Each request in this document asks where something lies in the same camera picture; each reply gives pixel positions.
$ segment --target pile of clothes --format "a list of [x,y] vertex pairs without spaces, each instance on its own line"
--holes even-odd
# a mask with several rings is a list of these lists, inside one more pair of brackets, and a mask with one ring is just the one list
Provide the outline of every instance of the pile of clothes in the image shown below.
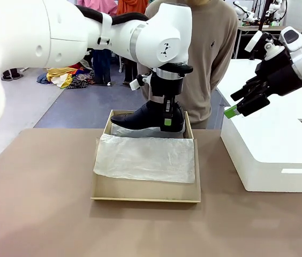
[[86,60],[65,68],[47,69],[37,78],[40,84],[54,84],[59,88],[86,88],[94,84],[94,71]]

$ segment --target cardboard box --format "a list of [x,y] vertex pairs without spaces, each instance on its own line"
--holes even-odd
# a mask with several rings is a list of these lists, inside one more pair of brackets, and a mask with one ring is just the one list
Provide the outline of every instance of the cardboard box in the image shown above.
[[[127,113],[131,113],[131,111],[112,110],[104,133],[110,134],[112,126],[110,121],[111,116]],[[194,139],[187,112],[185,113],[184,138]],[[194,151],[195,183],[193,184],[109,178],[97,175],[93,172],[93,193],[91,199],[150,202],[201,202],[199,155],[196,141],[194,141]]]

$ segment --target black logo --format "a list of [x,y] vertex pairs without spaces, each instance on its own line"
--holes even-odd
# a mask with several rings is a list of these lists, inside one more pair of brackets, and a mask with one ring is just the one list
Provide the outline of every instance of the black logo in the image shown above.
[[165,43],[165,50],[164,52],[161,52],[161,54],[165,55],[165,57],[167,56],[167,50],[170,48],[169,43]]

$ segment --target white tissue paper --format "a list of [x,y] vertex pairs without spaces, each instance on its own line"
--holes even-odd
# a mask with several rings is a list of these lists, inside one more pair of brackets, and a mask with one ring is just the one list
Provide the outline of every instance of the white tissue paper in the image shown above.
[[103,134],[94,172],[111,178],[194,183],[193,139],[126,138]]
[[112,124],[110,134],[117,137],[128,138],[183,138],[183,132],[185,126],[180,132],[164,132],[159,127],[148,127],[143,130],[129,130],[124,127],[120,127],[116,124]]

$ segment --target pink shirt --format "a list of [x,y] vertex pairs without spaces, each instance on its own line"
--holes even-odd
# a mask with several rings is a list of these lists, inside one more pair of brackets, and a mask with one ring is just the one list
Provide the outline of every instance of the pink shirt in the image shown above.
[[77,4],[109,15],[116,15],[118,8],[114,0],[77,0]]

